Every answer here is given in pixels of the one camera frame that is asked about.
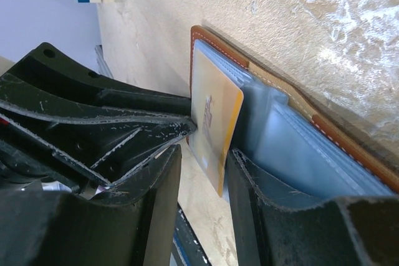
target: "textured wall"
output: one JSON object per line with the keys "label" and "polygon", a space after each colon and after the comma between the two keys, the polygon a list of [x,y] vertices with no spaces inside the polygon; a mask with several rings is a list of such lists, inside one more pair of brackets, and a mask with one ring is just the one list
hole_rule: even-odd
{"label": "textured wall", "polygon": [[[206,25],[398,152],[399,0],[119,1],[99,6],[115,78],[189,95],[190,27]],[[234,264],[228,210],[199,198],[204,178],[184,167],[183,209],[214,264]],[[207,217],[210,233],[201,222]]]}

